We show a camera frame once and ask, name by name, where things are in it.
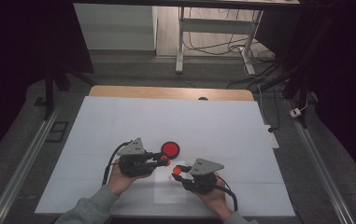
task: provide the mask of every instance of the white board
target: white board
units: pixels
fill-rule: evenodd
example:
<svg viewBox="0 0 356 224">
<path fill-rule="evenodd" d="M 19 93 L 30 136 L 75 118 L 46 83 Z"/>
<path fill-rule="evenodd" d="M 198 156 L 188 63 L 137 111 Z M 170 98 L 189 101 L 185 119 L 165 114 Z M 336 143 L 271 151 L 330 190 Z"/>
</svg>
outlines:
<svg viewBox="0 0 356 224">
<path fill-rule="evenodd" d="M 235 193 L 242 216 L 294 216 L 256 102 L 89 96 L 78 112 L 36 213 L 64 213 L 79 198 L 94 195 L 112 152 L 137 137 L 149 152 L 160 151 L 167 141 L 178 143 L 176 161 L 185 165 L 193 164 L 196 158 L 224 164 L 219 173 Z M 155 193 L 165 192 L 157 187 L 162 175 L 136 181 L 113 205 L 111 214 L 213 217 L 179 182 L 168 185 L 180 189 L 184 196 L 177 201 L 173 197 L 157 200 Z M 229 196 L 227 200 L 233 209 Z"/>
</svg>

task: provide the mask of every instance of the red object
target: red object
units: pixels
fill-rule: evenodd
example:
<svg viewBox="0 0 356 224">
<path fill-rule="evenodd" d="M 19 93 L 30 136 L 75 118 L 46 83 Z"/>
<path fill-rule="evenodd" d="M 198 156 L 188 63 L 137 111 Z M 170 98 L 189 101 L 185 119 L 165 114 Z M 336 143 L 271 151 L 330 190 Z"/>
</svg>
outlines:
<svg viewBox="0 0 356 224">
<path fill-rule="evenodd" d="M 169 166 L 171 164 L 171 160 L 169 160 L 167 156 L 162 156 L 161 160 L 168 160 L 168 163 L 166 164 L 166 166 Z"/>
<path fill-rule="evenodd" d="M 165 153 L 169 160 L 173 160 L 178 156 L 180 147 L 175 142 L 166 142 L 161 147 L 161 151 Z"/>
<path fill-rule="evenodd" d="M 181 167 L 180 166 L 175 166 L 175 168 L 172 170 L 174 175 L 180 175 L 181 173 Z"/>
</svg>

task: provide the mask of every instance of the sleeve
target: sleeve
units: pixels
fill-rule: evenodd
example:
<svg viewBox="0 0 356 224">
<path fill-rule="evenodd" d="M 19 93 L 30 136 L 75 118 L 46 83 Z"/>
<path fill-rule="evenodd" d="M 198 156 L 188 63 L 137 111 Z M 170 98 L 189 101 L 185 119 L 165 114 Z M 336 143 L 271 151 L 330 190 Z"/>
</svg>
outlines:
<svg viewBox="0 0 356 224">
<path fill-rule="evenodd" d="M 256 220 L 246 221 L 238 212 L 234 212 L 223 224 L 258 224 Z"/>
<path fill-rule="evenodd" d="M 72 210 L 61 215 L 55 222 L 104 223 L 110 217 L 110 208 L 119 199 L 106 186 L 103 186 L 91 198 L 82 198 Z"/>
</svg>

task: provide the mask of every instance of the dark background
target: dark background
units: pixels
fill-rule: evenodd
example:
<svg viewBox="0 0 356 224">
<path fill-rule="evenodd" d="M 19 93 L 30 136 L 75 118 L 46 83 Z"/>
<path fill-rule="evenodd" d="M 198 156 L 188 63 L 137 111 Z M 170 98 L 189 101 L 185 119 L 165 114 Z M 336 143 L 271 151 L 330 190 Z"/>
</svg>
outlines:
<svg viewBox="0 0 356 224">
<path fill-rule="evenodd" d="M 56 64 L 93 72 L 73 4 L 0 1 L 0 141 L 20 112 L 27 88 Z"/>
<path fill-rule="evenodd" d="M 321 41 L 309 85 L 320 119 L 356 162 L 356 1 L 346 1 Z"/>
</svg>

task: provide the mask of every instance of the red circular object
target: red circular object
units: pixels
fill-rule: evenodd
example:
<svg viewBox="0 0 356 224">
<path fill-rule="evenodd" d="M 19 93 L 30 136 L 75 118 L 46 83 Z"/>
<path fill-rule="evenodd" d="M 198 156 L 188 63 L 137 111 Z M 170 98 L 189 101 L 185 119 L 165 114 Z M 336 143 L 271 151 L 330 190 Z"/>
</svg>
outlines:
<svg viewBox="0 0 356 224">
<path fill-rule="evenodd" d="M 180 166 L 175 166 L 175 168 L 172 170 L 174 175 L 180 175 L 181 173 L 181 167 Z"/>
<path fill-rule="evenodd" d="M 173 160 L 178 156 L 180 147 L 175 142 L 166 142 L 161 147 L 161 151 L 165 153 L 169 160 Z"/>
</svg>

